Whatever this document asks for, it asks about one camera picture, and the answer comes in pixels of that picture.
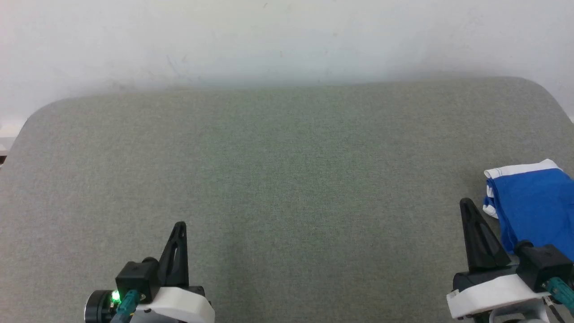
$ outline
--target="blue cloth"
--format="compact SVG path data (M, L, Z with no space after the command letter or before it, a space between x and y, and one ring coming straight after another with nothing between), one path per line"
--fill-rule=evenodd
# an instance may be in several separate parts
M562 170L550 169L488 179L501 225L505 250L513 253L520 240L535 247L553 244L574 260L574 181Z

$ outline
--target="gray table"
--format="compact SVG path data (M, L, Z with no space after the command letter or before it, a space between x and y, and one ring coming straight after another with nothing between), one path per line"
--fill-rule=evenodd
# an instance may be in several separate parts
M184 220L217 322L449 322L459 199L573 138L518 78L59 101L0 172L0 321L82 321Z

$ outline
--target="cable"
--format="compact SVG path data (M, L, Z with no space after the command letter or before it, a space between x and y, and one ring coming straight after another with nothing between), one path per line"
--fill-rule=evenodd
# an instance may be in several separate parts
M126 293L110 323L129 323L139 304L139 293L132 289Z
M552 277L542 284L556 300L561 302L574 316L574 291L559 277Z
M556 307L554 306L554 302L552 302L552 300L550 299L550 297L544 296L544 297L542 297L542 301L544 302L544 304L548 305L548 307L549 307L550 310L552 311L552 314L554 314L554 316L556 317L556 320L557 320L559 323L566 323L566 321L564 321L564 319L562 318L562 316L560 315L560 313L558 313L558 310L557 310Z

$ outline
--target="green led light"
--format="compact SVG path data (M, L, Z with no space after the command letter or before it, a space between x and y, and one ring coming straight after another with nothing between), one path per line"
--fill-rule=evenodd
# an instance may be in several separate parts
M114 290L111 292L111 301L114 303L119 303L119 291Z

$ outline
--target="folded fabric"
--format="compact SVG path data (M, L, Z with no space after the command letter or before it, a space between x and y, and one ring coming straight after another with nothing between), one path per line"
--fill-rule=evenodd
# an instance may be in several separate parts
M574 260L574 181L550 159L484 172L483 210L498 217L501 241L512 253L520 240L553 244Z
M486 178L495 179L500 176L508 176L508 175L516 175L526 172L533 172L533 171L541 171L541 170L549 170L557 168L562 170L555 162L550 159L545 159L539 163L534 164L521 164L521 165L510 165L504 166L500 168L493 168L491 170L485 170L484 175ZM486 197L484 198L484 205L482 206L482 210L494 217L498 218L496 206L494 205L494 193L492 192L492 187L490 187L488 181L486 181Z

